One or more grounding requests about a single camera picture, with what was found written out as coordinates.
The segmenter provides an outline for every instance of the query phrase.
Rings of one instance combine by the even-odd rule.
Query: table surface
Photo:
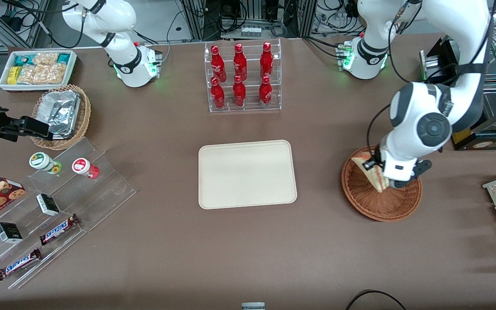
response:
[[[398,70],[418,79],[418,52],[439,37],[398,36]],[[281,42],[283,110],[250,115],[208,112],[203,43],[173,45],[162,77],[137,89],[116,78],[103,49],[77,49],[72,82],[91,100],[87,136],[138,193],[21,289],[0,283],[0,308],[343,309],[366,289],[408,309],[496,308],[496,213],[481,188],[496,179],[496,151],[429,155],[414,214],[364,217],[339,190],[339,171],[404,83],[389,64],[361,81],[301,39]],[[2,91],[0,105],[29,115],[39,96]],[[371,140],[390,130],[384,114]],[[201,147],[279,139],[291,143],[296,202],[199,207]],[[0,141],[0,176],[33,173],[26,159],[35,151],[27,137]]]

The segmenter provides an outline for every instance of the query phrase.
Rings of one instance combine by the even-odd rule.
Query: beige tray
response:
[[[201,208],[291,204],[297,196],[286,140],[208,145],[198,152]]]

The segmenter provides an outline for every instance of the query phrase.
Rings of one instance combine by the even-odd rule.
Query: clear acrylic rack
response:
[[[100,174],[96,179],[88,179],[71,170],[72,162],[80,157],[99,167]],[[0,222],[16,224],[23,238],[14,245],[0,240],[0,269],[28,255],[35,248],[40,249],[43,257],[41,261],[30,263],[1,281],[8,289],[20,288],[136,193],[106,160],[104,151],[87,138],[63,151],[55,160],[62,164],[59,174],[51,175],[38,170],[28,176],[21,182],[26,194],[0,211]],[[42,192],[55,199],[61,210],[57,216],[48,216],[41,212],[36,196]],[[79,224],[41,246],[39,237],[72,214],[80,219]]]
[[[263,51],[264,42],[271,43],[271,53],[273,54],[273,73],[270,76],[270,85],[273,89],[271,92],[271,104],[269,108],[260,107],[260,57]],[[212,100],[210,89],[212,84],[210,79],[213,77],[212,71],[212,53],[209,49],[212,45],[219,47],[219,53],[225,61],[225,71],[227,80],[221,84],[225,92],[226,107],[223,110],[215,108]],[[248,79],[244,81],[246,86],[246,104],[240,108],[234,103],[233,85],[235,69],[233,67],[233,58],[235,57],[234,45],[228,41],[219,41],[215,43],[206,43],[204,52],[204,65],[206,74],[206,87],[208,89],[208,106],[210,112],[264,112],[269,110],[281,110],[282,108],[282,70],[281,70],[281,41],[280,39],[273,40],[247,40],[242,41],[242,49],[246,55],[248,64]]]

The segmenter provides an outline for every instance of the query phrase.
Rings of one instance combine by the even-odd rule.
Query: wicker basket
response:
[[[387,188],[378,192],[366,179],[365,174],[351,158],[367,151],[362,147],[348,157],[341,171],[344,193],[352,205],[362,214],[381,222],[403,220],[415,212],[422,198],[420,178],[401,189]]]
[[[89,98],[87,98],[85,92],[81,90],[81,88],[75,85],[58,87],[53,90],[50,90],[49,92],[56,93],[56,92],[64,92],[65,90],[74,90],[75,92],[81,95],[81,102],[79,107],[80,110],[77,113],[77,120],[74,128],[75,131],[74,136],[72,136],[72,138],[68,140],[54,140],[54,141],[47,141],[47,140],[31,137],[35,145],[39,147],[43,147],[45,149],[61,151],[63,149],[67,149],[71,147],[72,145],[75,145],[77,141],[81,140],[81,138],[85,136],[85,132],[87,131],[87,127],[89,126],[89,117],[91,116],[91,104],[89,102]],[[37,104],[34,108],[34,112],[32,112],[33,118],[35,118],[37,115],[37,109],[40,106],[40,102],[41,102],[41,98],[37,101]]]

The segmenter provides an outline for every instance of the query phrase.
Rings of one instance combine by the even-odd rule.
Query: red bottle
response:
[[[246,55],[242,51],[242,44],[235,44],[235,58],[232,60],[235,66],[235,74],[240,75],[243,81],[248,78],[248,67],[246,65]]]
[[[263,44],[263,53],[260,58],[260,76],[271,76],[273,73],[273,55],[271,54],[271,43],[265,42]]]
[[[242,82],[242,77],[237,74],[235,76],[235,85],[232,87],[232,92],[235,94],[235,104],[242,108],[246,103],[246,86]]]
[[[217,77],[212,77],[210,81],[212,82],[210,92],[212,93],[214,106],[218,110],[223,110],[225,108],[225,93],[223,92],[223,87],[219,85],[219,79]]]
[[[212,71],[214,72],[214,76],[219,79],[219,82],[224,83],[227,80],[227,74],[225,73],[223,57],[219,55],[217,45],[212,45],[210,51],[212,51]]]
[[[264,76],[261,79],[260,85],[260,107],[269,108],[271,105],[271,85],[269,84],[269,76]]]

